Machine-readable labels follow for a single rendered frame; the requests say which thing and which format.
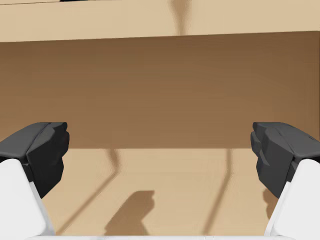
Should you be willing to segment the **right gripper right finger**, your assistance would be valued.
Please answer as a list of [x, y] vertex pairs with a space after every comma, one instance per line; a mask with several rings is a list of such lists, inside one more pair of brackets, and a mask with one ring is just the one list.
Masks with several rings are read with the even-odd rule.
[[320, 236], [320, 141], [283, 122], [254, 122], [260, 182], [278, 199], [265, 236]]

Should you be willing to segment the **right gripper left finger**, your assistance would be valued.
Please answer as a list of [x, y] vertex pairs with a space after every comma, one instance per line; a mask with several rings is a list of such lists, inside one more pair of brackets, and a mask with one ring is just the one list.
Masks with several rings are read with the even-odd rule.
[[37, 122], [0, 141], [0, 236], [52, 236], [42, 202], [61, 180], [66, 122]]

